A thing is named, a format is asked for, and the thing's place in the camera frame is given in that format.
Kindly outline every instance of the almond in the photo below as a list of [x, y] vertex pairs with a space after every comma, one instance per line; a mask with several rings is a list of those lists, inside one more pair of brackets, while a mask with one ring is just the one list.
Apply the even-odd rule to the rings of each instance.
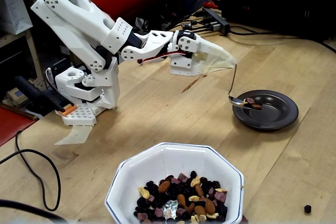
[[192, 214], [195, 209], [195, 203], [192, 202], [188, 207], [185, 206], [184, 208], [189, 214]]
[[185, 197], [183, 194], [179, 194], [177, 196], [177, 202], [181, 205], [185, 207]]
[[198, 215], [206, 215], [206, 211], [202, 206], [196, 206], [194, 210]]
[[159, 185], [159, 188], [157, 189], [159, 191], [159, 194], [163, 194], [166, 191], [168, 191], [170, 187], [170, 181], [166, 180], [161, 185]]
[[205, 211], [209, 214], [209, 215], [213, 215], [215, 213], [215, 205], [213, 204], [213, 202], [209, 199], [207, 199], [207, 201], [205, 202]]
[[203, 192], [203, 190], [202, 190], [202, 188], [201, 188], [201, 186], [200, 186], [199, 184], [196, 184], [196, 185], [195, 185], [195, 189], [196, 189], [197, 194], [198, 194], [200, 197], [204, 197], [204, 192]]

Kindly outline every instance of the black crate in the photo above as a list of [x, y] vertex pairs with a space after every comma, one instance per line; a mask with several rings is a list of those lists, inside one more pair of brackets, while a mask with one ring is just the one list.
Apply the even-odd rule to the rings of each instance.
[[308, 38], [335, 34], [334, 0], [220, 0], [222, 17]]

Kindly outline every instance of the orange tip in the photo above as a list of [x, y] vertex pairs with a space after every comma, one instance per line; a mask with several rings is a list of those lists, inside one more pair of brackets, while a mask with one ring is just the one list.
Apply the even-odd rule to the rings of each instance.
[[65, 109], [65, 112], [58, 111], [58, 113], [61, 116], [67, 116], [71, 112], [75, 111], [77, 109], [77, 106], [76, 105], [72, 106], [71, 104], [68, 104], [68, 105], [64, 106], [63, 108]]

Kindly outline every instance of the trail mix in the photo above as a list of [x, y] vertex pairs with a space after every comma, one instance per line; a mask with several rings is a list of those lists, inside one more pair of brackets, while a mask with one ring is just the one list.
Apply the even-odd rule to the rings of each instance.
[[190, 177], [170, 175], [159, 185], [149, 181], [139, 188], [141, 197], [133, 214], [142, 223], [223, 223], [227, 190], [220, 186], [218, 181], [198, 177], [195, 171]]

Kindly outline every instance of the metal spoon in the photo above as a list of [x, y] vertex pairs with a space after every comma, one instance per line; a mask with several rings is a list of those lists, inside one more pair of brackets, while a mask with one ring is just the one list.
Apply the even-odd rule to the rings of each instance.
[[240, 108], [242, 108], [242, 109], [246, 109], [246, 110], [261, 110], [261, 109], [254, 109], [254, 108], [246, 107], [246, 106], [245, 106], [245, 104], [246, 104], [245, 101], [240, 100], [240, 99], [238, 99], [238, 98], [234, 98], [234, 97], [232, 97], [232, 96], [230, 95], [230, 93], [231, 93], [231, 91], [232, 91], [232, 88], [233, 88], [233, 83], [235, 82], [236, 72], [237, 72], [237, 64], [235, 65], [235, 73], [234, 73], [234, 75], [233, 75], [233, 79], [232, 79], [232, 83], [231, 83], [231, 88], [230, 88], [230, 90], [229, 90], [229, 93], [227, 94], [230, 103], [231, 103], [233, 106], [240, 107]]

